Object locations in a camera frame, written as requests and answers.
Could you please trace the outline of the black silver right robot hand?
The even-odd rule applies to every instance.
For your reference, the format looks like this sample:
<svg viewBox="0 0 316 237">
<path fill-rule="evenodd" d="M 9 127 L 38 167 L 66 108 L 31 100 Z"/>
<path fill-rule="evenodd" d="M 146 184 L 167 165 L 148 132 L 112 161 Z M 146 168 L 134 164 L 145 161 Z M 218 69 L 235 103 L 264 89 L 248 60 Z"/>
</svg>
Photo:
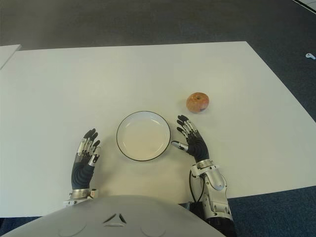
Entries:
<svg viewBox="0 0 316 237">
<path fill-rule="evenodd" d="M 178 116 L 177 123 L 177 130 L 185 137 L 187 143 L 172 141 L 171 144 L 193 156 L 196 163 L 209 159 L 207 145 L 194 123 L 184 115 Z"/>
</svg>

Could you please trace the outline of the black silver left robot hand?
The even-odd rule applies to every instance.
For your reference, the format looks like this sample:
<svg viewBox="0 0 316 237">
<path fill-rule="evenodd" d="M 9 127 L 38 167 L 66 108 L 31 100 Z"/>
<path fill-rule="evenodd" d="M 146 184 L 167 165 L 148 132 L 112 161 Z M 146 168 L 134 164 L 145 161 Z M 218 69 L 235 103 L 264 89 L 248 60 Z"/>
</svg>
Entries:
<svg viewBox="0 0 316 237">
<path fill-rule="evenodd" d="M 95 141 L 97 136 L 98 132 L 93 128 L 79 143 L 71 174 L 73 190 L 89 189 L 95 165 L 100 157 L 100 140 Z"/>
</svg>

